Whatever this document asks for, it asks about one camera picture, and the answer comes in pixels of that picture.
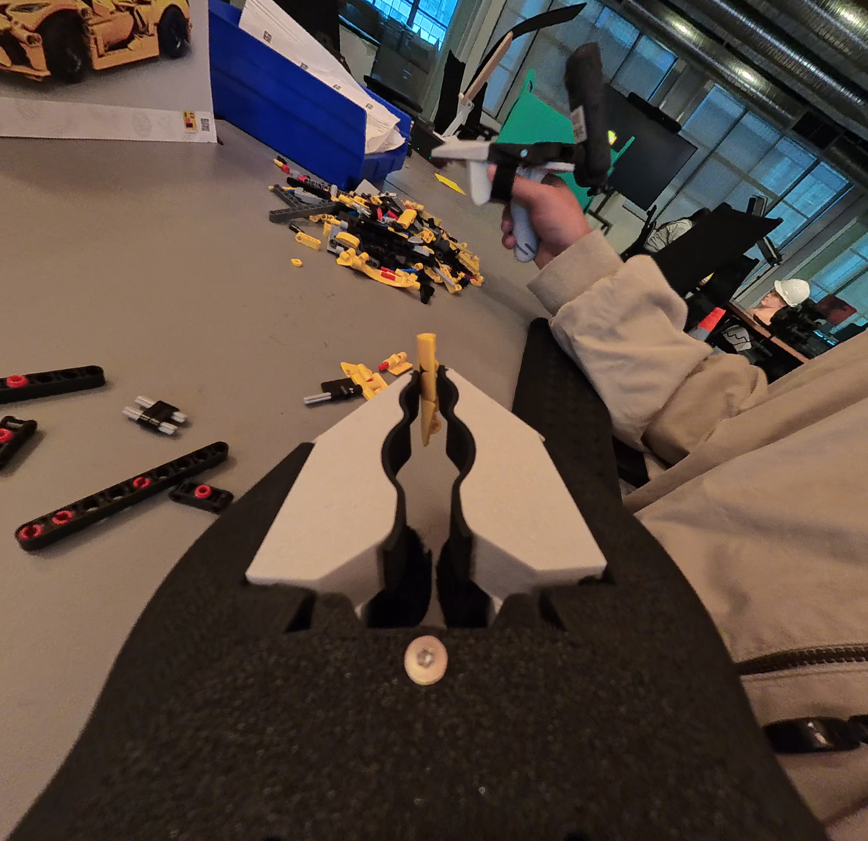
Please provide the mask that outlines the black beam three red pins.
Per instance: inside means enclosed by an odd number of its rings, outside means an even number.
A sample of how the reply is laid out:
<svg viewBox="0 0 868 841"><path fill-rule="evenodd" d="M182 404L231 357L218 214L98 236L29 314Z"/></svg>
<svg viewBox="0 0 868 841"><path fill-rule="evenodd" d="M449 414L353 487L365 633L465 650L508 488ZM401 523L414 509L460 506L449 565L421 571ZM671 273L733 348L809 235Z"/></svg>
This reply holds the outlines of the black beam three red pins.
<svg viewBox="0 0 868 841"><path fill-rule="evenodd" d="M16 542L28 553L42 551L150 497L198 477L204 471L218 467L227 459L229 450L228 443L214 442L51 510L20 525L15 531Z"/></svg>

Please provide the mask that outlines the person's right hand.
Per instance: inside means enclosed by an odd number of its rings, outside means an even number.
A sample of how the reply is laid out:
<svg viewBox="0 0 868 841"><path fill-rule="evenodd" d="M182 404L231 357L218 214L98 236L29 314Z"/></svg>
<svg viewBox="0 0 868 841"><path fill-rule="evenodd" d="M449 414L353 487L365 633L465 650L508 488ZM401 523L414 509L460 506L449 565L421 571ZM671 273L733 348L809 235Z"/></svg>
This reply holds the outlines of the person's right hand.
<svg viewBox="0 0 868 841"><path fill-rule="evenodd" d="M540 182L516 175L510 202L528 212L538 237L535 264L539 269L592 231L576 196L556 174L546 174Z"/></svg>

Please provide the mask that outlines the person's beige jacket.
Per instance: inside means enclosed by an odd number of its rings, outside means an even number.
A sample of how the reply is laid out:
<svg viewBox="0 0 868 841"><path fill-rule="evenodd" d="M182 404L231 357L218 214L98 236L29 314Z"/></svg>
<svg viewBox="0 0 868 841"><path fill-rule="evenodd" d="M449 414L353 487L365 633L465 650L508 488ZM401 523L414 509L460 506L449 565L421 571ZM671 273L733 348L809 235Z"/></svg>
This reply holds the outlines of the person's beige jacket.
<svg viewBox="0 0 868 841"><path fill-rule="evenodd" d="M866 333L774 383L678 336L692 369L628 500L711 616L756 720L866 717Z"/></svg>

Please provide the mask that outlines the white booklet yellow car picture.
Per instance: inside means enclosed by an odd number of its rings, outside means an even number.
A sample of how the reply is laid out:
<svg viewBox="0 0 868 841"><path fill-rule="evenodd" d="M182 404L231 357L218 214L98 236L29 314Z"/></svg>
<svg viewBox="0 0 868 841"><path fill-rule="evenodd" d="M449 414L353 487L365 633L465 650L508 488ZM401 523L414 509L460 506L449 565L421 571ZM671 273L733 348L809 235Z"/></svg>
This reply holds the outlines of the white booklet yellow car picture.
<svg viewBox="0 0 868 841"><path fill-rule="evenodd" d="M216 142L208 0L1 0L1 135Z"/></svg>

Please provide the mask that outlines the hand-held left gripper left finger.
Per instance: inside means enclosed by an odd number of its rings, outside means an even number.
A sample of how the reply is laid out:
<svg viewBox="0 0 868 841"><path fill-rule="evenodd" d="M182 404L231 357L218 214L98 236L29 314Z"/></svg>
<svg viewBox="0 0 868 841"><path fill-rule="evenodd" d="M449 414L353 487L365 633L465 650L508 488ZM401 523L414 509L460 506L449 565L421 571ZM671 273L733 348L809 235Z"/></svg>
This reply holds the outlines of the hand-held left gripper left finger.
<svg viewBox="0 0 868 841"><path fill-rule="evenodd" d="M343 595L369 626L416 626L418 533L397 473L417 415L412 372L317 437L246 580Z"/></svg>

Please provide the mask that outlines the short black brick red pin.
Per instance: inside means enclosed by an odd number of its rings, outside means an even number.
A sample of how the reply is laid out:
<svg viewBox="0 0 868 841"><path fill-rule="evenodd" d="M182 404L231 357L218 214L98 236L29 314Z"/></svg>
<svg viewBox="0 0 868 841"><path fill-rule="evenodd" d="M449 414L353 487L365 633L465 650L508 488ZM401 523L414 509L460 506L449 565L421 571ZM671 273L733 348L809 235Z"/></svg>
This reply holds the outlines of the short black brick red pin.
<svg viewBox="0 0 868 841"><path fill-rule="evenodd" d="M9 466L19 451L36 434L38 422L7 415L1 419L1 470Z"/></svg>
<svg viewBox="0 0 868 841"><path fill-rule="evenodd" d="M211 484L185 480L168 492L169 499L191 508L220 515L233 503L234 495Z"/></svg>

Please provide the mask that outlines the black beam two red pins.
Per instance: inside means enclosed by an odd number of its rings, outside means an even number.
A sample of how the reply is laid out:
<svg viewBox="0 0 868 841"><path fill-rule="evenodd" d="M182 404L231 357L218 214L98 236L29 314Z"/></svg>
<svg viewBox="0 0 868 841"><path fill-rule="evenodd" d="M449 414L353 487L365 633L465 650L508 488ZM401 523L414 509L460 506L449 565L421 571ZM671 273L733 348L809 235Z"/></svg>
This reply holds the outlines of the black beam two red pins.
<svg viewBox="0 0 868 841"><path fill-rule="evenodd" d="M105 384L104 370L96 365L2 376L1 404L89 391Z"/></svg>

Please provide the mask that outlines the yellow beam assembly with pins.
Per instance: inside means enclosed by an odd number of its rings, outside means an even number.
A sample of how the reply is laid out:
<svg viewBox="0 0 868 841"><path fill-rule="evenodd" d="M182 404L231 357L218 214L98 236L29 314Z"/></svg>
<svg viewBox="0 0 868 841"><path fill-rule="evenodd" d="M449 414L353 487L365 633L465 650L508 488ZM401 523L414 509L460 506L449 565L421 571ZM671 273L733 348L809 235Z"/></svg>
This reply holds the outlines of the yellow beam assembly with pins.
<svg viewBox="0 0 868 841"><path fill-rule="evenodd" d="M428 446L433 434L440 431L437 337L434 333L417 336L419 374L419 421L423 446Z"/></svg>

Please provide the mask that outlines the black jacket zipper pull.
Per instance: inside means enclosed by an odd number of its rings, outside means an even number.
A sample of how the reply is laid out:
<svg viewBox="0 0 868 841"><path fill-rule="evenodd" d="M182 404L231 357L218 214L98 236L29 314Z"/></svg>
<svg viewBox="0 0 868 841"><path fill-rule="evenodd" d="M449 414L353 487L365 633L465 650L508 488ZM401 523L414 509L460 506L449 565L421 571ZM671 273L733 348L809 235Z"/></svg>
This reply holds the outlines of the black jacket zipper pull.
<svg viewBox="0 0 868 841"><path fill-rule="evenodd" d="M867 715L789 718L765 725L763 732L778 755L849 752L867 744Z"/></svg>

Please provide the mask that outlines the yellow black brick block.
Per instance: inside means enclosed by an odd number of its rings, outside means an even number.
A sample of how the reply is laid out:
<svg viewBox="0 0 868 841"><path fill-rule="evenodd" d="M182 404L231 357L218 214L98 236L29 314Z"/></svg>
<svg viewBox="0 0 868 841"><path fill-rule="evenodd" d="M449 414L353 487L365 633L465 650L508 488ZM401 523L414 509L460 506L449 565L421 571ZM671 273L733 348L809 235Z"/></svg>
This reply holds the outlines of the yellow black brick block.
<svg viewBox="0 0 868 841"><path fill-rule="evenodd" d="M344 402L357 398L370 400L388 388L388 383L378 371L364 364L342 363L343 376L320 383L320 393L303 398L306 406L326 402Z"/></svg>

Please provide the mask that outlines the gridded glass window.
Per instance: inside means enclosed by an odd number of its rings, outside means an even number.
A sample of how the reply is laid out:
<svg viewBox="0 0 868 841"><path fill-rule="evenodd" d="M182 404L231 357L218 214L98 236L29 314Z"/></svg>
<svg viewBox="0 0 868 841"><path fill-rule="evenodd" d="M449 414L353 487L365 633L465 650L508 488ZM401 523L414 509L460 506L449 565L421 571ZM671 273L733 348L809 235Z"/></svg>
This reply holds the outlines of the gridded glass window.
<svg viewBox="0 0 868 841"><path fill-rule="evenodd" d="M393 21L440 47L458 3L459 0L343 0L340 17L377 41L385 23Z"/></svg>

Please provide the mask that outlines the grey desk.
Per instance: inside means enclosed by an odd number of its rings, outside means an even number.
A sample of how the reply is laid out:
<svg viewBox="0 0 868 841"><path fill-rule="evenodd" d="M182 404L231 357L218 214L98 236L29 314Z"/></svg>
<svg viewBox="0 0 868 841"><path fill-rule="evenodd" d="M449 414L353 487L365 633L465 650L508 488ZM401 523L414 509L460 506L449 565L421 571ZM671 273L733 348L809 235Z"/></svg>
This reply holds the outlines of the grey desk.
<svg viewBox="0 0 868 841"><path fill-rule="evenodd" d="M85 725L136 619L213 516L158 495L57 543L15 528L215 441L215 483L239 499L295 446L358 406L304 406L340 362L373 366L420 332L510 407L534 274L417 156L392 190L423 202L480 256L485 283L424 305L298 247L268 213L274 153L221 120L221 144L2 140L2 374L100 365L103 388L3 408L38 434L2 473L2 838ZM303 261L301 268L290 259ZM137 396L188 421L125 418Z"/></svg>

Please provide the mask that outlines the pile of toy bricks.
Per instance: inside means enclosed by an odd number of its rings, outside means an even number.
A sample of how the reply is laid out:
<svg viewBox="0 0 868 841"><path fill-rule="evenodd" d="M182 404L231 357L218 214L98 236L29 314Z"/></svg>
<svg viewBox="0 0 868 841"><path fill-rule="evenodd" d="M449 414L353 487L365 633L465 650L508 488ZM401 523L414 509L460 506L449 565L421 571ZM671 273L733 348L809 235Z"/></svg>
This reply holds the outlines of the pile of toy bricks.
<svg viewBox="0 0 868 841"><path fill-rule="evenodd" d="M337 264L429 304L437 286L451 295L484 277L480 258L454 237L442 220L413 200L363 182L343 191L335 184L274 158L283 182L269 191L282 206L269 212L295 242L330 254Z"/></svg>

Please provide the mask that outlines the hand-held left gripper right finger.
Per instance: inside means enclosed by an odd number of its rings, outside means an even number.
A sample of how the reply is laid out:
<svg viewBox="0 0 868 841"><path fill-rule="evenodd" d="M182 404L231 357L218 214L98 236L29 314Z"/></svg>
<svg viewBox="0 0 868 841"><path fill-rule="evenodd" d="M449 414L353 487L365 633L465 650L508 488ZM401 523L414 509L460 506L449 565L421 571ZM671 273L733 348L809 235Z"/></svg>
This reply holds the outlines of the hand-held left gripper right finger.
<svg viewBox="0 0 868 841"><path fill-rule="evenodd" d="M544 437L454 369L439 369L458 470L439 556L446 626L486 626L505 599L599 581L607 563Z"/></svg>

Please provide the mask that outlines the person's right forearm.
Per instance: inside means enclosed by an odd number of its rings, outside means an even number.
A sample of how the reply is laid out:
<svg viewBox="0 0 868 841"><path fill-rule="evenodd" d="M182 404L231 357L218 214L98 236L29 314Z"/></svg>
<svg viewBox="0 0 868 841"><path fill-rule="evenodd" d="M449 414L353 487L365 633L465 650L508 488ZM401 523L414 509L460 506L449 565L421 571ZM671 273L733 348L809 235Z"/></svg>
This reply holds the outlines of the person's right forearm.
<svg viewBox="0 0 868 841"><path fill-rule="evenodd" d="M768 394L765 375L684 332L686 304L649 257L623 262L592 232L528 288L630 448L672 466L712 439L740 453L773 439L764 414L754 427L753 410Z"/></svg>

